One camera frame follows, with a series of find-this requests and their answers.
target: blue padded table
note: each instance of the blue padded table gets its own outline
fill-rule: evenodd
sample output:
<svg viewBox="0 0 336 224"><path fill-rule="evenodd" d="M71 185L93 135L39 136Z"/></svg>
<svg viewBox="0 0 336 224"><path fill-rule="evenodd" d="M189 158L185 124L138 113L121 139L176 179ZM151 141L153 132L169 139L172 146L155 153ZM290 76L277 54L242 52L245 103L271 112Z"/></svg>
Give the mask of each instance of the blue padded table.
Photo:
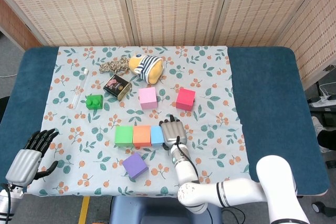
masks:
<svg viewBox="0 0 336 224"><path fill-rule="evenodd" d="M25 52L0 124L0 181L32 132L40 129L58 48ZM229 48L236 109L243 125L250 175L265 155L285 158L299 195L323 194L329 180L294 53L284 47Z"/></svg>

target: pink block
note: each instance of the pink block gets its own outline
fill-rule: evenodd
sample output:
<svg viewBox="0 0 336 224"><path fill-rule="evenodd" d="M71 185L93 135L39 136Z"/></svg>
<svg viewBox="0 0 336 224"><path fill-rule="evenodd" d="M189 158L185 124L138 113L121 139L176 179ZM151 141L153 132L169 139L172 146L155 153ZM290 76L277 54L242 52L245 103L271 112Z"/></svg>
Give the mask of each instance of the pink block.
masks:
<svg viewBox="0 0 336 224"><path fill-rule="evenodd" d="M155 109L158 107L155 87L139 89L140 105L143 110Z"/></svg>
<svg viewBox="0 0 336 224"><path fill-rule="evenodd" d="M195 100L195 91L180 88L176 100L176 108L191 111L194 100Z"/></svg>

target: floor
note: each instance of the floor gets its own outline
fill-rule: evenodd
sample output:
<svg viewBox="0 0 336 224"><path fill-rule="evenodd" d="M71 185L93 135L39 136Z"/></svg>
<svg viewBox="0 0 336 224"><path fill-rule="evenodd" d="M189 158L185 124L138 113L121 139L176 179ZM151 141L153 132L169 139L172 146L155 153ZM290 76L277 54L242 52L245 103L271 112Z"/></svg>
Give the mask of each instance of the floor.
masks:
<svg viewBox="0 0 336 224"><path fill-rule="evenodd" d="M0 76L16 74L23 52L13 45L5 36L0 35ZM320 83L327 83L336 80L336 70L323 78ZM0 98L10 95L15 82L15 77L0 78ZM330 89L336 93L336 85ZM306 91L307 98L317 96L315 87ZM325 160L336 159L336 152L329 152L323 155ZM307 214L311 223L332 224L336 217L327 218L322 214L316 214L311 203L317 200L325 203L326 206L336 207L336 169L328 170L331 187L321 197L303 197L300 204ZM107 221L110 215L111 197L91 197L87 215L87 224L98 221ZM40 198L32 195L25 195L20 203L19 209L12 224L26 223L78 223L82 198L76 196L45 197ZM268 208L266 203L244 204L238 206L246 214L245 223L267 224ZM224 224L236 223L230 214L224 215Z"/></svg>

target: foam cube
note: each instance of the foam cube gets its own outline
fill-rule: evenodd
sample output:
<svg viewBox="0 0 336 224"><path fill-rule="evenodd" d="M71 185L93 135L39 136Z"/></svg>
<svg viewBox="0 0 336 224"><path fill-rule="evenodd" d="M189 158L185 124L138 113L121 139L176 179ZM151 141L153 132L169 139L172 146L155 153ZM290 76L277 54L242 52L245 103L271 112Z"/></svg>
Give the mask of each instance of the foam cube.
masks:
<svg viewBox="0 0 336 224"><path fill-rule="evenodd" d="M176 99L176 108L191 111L195 100L195 91L180 88Z"/></svg>
<svg viewBox="0 0 336 224"><path fill-rule="evenodd" d="M141 156L138 153L134 153L133 155L126 158L122 165L125 167L128 175L134 179L139 175L148 170L146 163L142 160Z"/></svg>
<svg viewBox="0 0 336 224"><path fill-rule="evenodd" d="M133 128L133 145L135 147L147 147L151 145L151 127L134 126Z"/></svg>
<svg viewBox="0 0 336 224"><path fill-rule="evenodd" d="M155 87L139 89L140 105L143 110L155 109L158 107Z"/></svg>
<svg viewBox="0 0 336 224"><path fill-rule="evenodd" d="M115 127L114 143L118 147L133 146L133 126Z"/></svg>
<svg viewBox="0 0 336 224"><path fill-rule="evenodd" d="M101 94L88 95L85 104L89 110L101 110L103 108L103 96Z"/></svg>
<svg viewBox="0 0 336 224"><path fill-rule="evenodd" d="M151 127L151 143L153 146L162 145L164 143L163 133L160 126Z"/></svg>

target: tin can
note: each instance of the tin can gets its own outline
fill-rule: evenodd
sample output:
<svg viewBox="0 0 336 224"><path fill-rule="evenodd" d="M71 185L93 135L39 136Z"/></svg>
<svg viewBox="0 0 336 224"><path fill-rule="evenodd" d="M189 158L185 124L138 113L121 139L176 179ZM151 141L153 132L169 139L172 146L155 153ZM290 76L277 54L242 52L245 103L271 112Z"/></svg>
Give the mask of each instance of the tin can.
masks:
<svg viewBox="0 0 336 224"><path fill-rule="evenodd" d="M125 81L120 76L114 74L110 80L104 85L104 90L115 96L118 101L124 97L124 95L132 88L132 84Z"/></svg>

